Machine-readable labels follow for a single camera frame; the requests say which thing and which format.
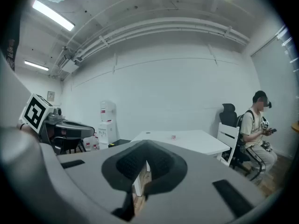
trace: pipe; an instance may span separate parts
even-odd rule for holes
[[[139,22],[136,22],[136,23],[124,26],[122,28],[119,28],[119,29],[117,29],[117,30],[115,30],[113,32],[110,32],[107,35],[103,36],[103,38],[106,40],[106,39],[110,38],[111,36],[114,36],[114,35],[119,34],[119,33],[126,32],[127,30],[131,30],[131,29],[137,28],[139,26],[144,26],[144,25],[149,25],[149,24],[155,24],[155,23],[163,23],[163,22],[167,22],[167,23],[171,22],[172,24],[170,24],[170,25],[172,25],[174,27],[179,27],[181,25],[180,24],[173,24],[173,22],[189,22],[189,23],[197,23],[197,24],[210,25],[210,26],[214,26],[216,28],[223,29],[224,30],[223,34],[225,34],[225,31],[227,31],[227,29],[228,29],[228,27],[223,26],[221,24],[218,24],[218,23],[215,23],[215,22],[212,22],[212,21],[206,21],[206,20],[202,20],[202,19],[197,19],[197,18],[166,17],[166,18],[156,18],[156,19],[139,21]],[[198,26],[198,25],[196,25],[196,24],[194,24],[194,25],[188,25],[188,24],[186,24],[184,26],[185,27],[187,27],[187,26],[191,26],[192,27],[192,26]],[[213,29],[214,31],[216,31],[216,29],[214,29],[214,28],[205,27],[205,29],[210,30],[210,31],[212,31],[212,29]],[[230,33],[236,34],[238,32],[236,32],[234,30],[231,30]],[[235,40],[243,43],[243,41],[241,39],[239,39],[239,38],[237,38],[237,37],[235,37],[235,36],[233,36],[231,34],[229,34],[228,37],[229,36],[233,37]],[[80,55],[75,56],[75,58],[77,58],[78,56],[82,56],[84,53],[88,52],[90,49],[92,49],[94,46],[96,46],[96,45],[98,45],[100,43],[101,43],[101,39],[96,40],[91,45],[89,45],[84,50],[82,50],[82,52],[80,53]]]
[[[141,14],[144,14],[144,13],[160,12],[160,11],[166,11],[166,10],[167,11],[169,11],[169,10],[177,10],[177,8],[173,8],[173,7],[157,8],[157,9],[151,9],[151,10],[147,10],[147,11],[141,11],[141,12],[138,12],[138,13],[131,14],[131,15],[128,15],[126,17],[123,17],[123,18],[121,18],[121,19],[119,19],[119,20],[117,20],[117,21],[115,21],[115,22],[113,22],[113,23],[105,26],[104,28],[102,28],[101,30],[99,30],[98,32],[96,32],[95,34],[93,34],[85,42],[83,42],[78,47],[78,49],[80,49],[81,47],[85,46],[88,42],[90,42],[90,40],[92,40],[92,39],[96,38],[97,36],[101,35],[110,26],[114,26],[115,24],[119,23],[122,20],[126,20],[126,19],[129,19],[131,17],[137,16],[137,15],[141,15]],[[217,15],[217,14],[214,14],[214,13],[206,12],[206,11],[201,11],[201,10],[196,10],[196,9],[188,9],[188,8],[179,8],[179,10],[181,10],[181,11],[188,11],[188,12],[194,12],[194,13],[203,14],[203,15],[208,15],[210,17],[214,17],[214,18],[226,20],[230,24],[236,24],[234,21],[232,21],[232,20],[230,20],[228,18],[225,18],[223,16],[220,16],[220,15]]]
[[[207,28],[207,27],[199,26],[199,25],[185,25],[185,24],[155,25],[155,26],[151,26],[151,27],[147,27],[147,28],[140,28],[140,29],[133,30],[131,32],[127,32],[127,33],[122,34],[122,35],[120,35],[116,38],[108,40],[107,42],[110,44],[111,42],[114,42],[114,41],[116,41],[118,39],[121,39],[123,37],[126,37],[126,36],[133,35],[135,33],[148,31],[148,30],[154,30],[154,29],[160,29],[160,28],[199,28],[199,29],[202,29],[202,30],[218,32],[218,30],[216,30],[214,28]]]
[[[206,31],[206,30],[200,30],[200,29],[196,29],[196,28],[170,28],[170,29],[162,29],[162,30],[154,30],[154,31],[149,31],[149,32],[144,32],[144,33],[138,33],[136,35],[131,35],[131,36],[128,36],[128,37],[124,37],[124,38],[121,38],[119,39],[119,37],[116,37],[114,38],[113,40],[114,41],[109,41],[109,45],[114,45],[116,43],[119,43],[119,42],[122,42],[122,41],[125,41],[125,40],[128,40],[128,39],[131,39],[131,38],[135,38],[135,37],[139,37],[139,36],[142,36],[142,35],[149,35],[149,34],[153,34],[153,33],[160,33],[160,32],[168,32],[168,31],[192,31],[192,32],[203,32],[203,33],[210,33],[210,34],[213,34],[213,35],[219,35],[219,36],[223,36],[224,33],[220,33],[220,32],[214,32],[214,31]],[[235,41],[241,45],[246,45],[246,43],[244,42],[240,42],[238,40],[235,40],[234,38],[232,37],[229,37],[227,36],[227,39],[230,39],[232,41]],[[87,57],[89,57],[90,55],[92,55],[93,53],[97,52],[97,51],[100,51],[102,49],[104,49],[106,47],[105,44],[102,44],[101,46],[99,47],[96,47],[94,49],[92,49],[91,51],[89,51],[88,53],[86,53],[83,57],[82,57],[82,61],[84,61]]]
[[[50,71],[50,74],[52,73],[54,67],[56,66],[56,63],[57,63],[58,59],[60,58],[61,54],[63,53],[63,51],[64,51],[64,50],[62,49],[61,52],[59,53],[59,55],[58,55],[56,61],[54,62],[54,65],[52,66],[52,69],[51,69],[51,71]]]
[[[244,36],[242,33],[240,33],[240,32],[237,32],[236,30],[233,30],[233,29],[231,29],[230,30],[230,33],[234,33],[235,35],[238,35],[239,37],[241,37],[241,38],[243,38],[244,40],[246,40],[246,41],[250,41],[250,39],[248,38],[248,37],[246,37],[246,36]]]

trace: ceiling light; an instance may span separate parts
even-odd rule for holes
[[[286,40],[284,43],[281,44],[281,46],[285,46],[292,38],[290,37],[288,40]]]
[[[290,63],[293,63],[293,62],[297,61],[298,59],[299,59],[299,58],[297,57],[297,58],[295,58],[294,60],[291,60]]]
[[[47,17],[50,17],[52,20],[54,20],[69,31],[71,31],[75,26],[74,24],[66,20],[64,17],[59,15],[57,12],[54,12],[51,8],[47,7],[38,0],[34,1],[32,7],[37,11],[41,12],[42,14],[45,14]]]
[[[34,64],[34,63],[32,63],[32,62],[24,61],[24,63],[25,63],[26,65],[31,65],[31,66],[34,66],[34,67],[36,67],[36,68],[42,69],[42,70],[49,70],[48,67],[44,67],[44,66],[41,66],[41,65],[37,65],[37,64]]]

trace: man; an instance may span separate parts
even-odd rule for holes
[[[263,129],[261,127],[264,108],[269,106],[266,93],[258,91],[252,98],[253,105],[243,116],[240,133],[242,134],[244,152],[250,157],[252,162],[252,172],[247,176],[251,181],[259,184],[262,177],[267,173],[277,160],[276,154],[266,151],[261,145],[263,144],[263,136],[272,134],[271,129]]]

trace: sign on wall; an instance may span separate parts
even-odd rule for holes
[[[54,102],[55,92],[48,91],[47,101]]]

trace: white wall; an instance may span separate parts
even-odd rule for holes
[[[296,98],[299,95],[298,81],[290,58],[281,44],[281,40],[273,40],[258,51],[252,60],[260,78],[261,89],[266,92],[273,106],[264,116],[270,127],[277,129],[277,133],[265,139],[277,153],[294,157],[299,136],[291,129],[291,125],[299,118],[299,101]]]
[[[15,127],[30,92],[19,81],[6,59],[0,54],[0,118],[1,127]]]
[[[254,66],[247,67],[236,46],[222,37],[189,32],[121,42],[86,59],[65,80],[63,114],[97,128],[100,101],[109,99],[116,103],[122,139],[144,130],[203,129],[216,136],[221,104],[233,103],[242,114],[259,89],[251,82],[257,79]]]
[[[54,102],[50,103],[54,106],[60,106],[62,84],[60,84],[59,79],[49,78],[47,75],[17,66],[15,68],[15,73],[31,93],[38,94],[47,99],[48,91],[55,92]]]
[[[249,44],[242,51],[242,58],[247,64],[246,67],[248,68],[248,73],[256,74],[256,69],[252,62],[251,55],[270,41],[283,25],[284,23],[277,13],[268,7],[265,18],[260,21],[253,35],[250,37]],[[256,90],[259,90],[260,81],[257,75],[252,76],[251,83]]]

